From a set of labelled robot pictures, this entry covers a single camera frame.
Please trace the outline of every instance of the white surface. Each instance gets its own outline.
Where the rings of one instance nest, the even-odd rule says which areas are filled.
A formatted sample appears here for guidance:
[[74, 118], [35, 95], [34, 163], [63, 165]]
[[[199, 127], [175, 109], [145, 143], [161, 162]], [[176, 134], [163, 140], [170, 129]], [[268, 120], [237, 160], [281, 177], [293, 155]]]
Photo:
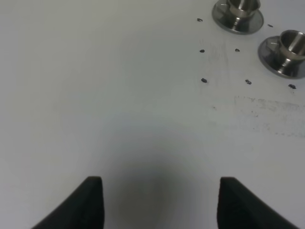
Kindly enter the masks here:
[[305, 80], [256, 54], [305, 31], [305, 2], [262, 0], [250, 36], [219, 28], [214, 3], [0, 2], [2, 228], [34, 226], [90, 175], [107, 229], [216, 229], [221, 176], [305, 228]]

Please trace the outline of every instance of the white table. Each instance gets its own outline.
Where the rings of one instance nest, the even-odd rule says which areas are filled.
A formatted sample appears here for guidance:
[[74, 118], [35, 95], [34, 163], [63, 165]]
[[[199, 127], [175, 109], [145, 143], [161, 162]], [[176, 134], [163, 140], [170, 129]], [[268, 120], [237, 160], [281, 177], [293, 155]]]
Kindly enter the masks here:
[[305, 31], [305, 2], [262, 0], [249, 36], [219, 28], [214, 4], [0, 2], [2, 228], [34, 226], [90, 175], [107, 229], [216, 229], [222, 176], [305, 228], [305, 79], [257, 56]]

